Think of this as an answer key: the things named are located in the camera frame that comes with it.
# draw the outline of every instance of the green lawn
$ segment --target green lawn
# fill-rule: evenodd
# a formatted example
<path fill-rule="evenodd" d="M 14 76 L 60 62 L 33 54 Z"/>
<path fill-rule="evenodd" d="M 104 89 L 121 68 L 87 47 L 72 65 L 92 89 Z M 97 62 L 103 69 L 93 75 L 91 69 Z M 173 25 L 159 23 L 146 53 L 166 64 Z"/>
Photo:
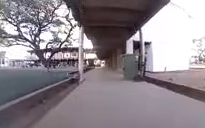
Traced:
<path fill-rule="evenodd" d="M 67 78 L 64 71 L 0 70 L 0 105 Z"/>

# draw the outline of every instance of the covered walkway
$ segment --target covered walkway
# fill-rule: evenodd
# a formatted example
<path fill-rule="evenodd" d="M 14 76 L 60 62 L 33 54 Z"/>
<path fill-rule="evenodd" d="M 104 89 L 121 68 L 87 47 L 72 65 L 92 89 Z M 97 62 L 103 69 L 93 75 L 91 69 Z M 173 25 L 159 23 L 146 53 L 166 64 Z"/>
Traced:
<path fill-rule="evenodd" d="M 95 69 L 32 128 L 205 128 L 205 103 Z"/>

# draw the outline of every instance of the dirt ground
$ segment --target dirt ground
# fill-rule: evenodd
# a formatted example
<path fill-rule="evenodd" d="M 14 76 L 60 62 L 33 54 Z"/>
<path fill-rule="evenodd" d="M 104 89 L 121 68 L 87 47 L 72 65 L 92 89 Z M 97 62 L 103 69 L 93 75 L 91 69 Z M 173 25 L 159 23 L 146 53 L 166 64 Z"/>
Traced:
<path fill-rule="evenodd" d="M 205 69 L 190 69 L 188 71 L 146 73 L 147 76 L 205 90 Z"/>

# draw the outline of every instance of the pole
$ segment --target pole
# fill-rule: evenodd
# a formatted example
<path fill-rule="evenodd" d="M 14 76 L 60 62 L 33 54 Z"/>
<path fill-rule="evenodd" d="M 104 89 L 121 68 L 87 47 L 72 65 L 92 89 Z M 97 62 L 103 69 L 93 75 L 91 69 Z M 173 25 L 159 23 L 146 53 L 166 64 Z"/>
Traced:
<path fill-rule="evenodd" d="M 144 77 L 144 69 L 145 69 L 145 43 L 143 41 L 143 34 L 141 28 L 139 29 L 139 38 L 140 38 L 140 77 Z"/>
<path fill-rule="evenodd" d="M 83 42 L 84 42 L 84 27 L 81 26 L 79 30 L 79 81 L 83 81 Z"/>

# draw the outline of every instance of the tree canopy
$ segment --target tree canopy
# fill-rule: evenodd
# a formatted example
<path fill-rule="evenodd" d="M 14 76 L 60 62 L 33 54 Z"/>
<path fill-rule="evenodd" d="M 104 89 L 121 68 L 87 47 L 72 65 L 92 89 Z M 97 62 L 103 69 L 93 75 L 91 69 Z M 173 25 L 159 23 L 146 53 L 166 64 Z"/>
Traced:
<path fill-rule="evenodd" d="M 76 23 L 63 0 L 2 0 L 0 44 L 32 49 L 45 63 L 40 49 L 60 49 L 73 42 Z M 54 50 L 49 57 L 58 52 Z"/>

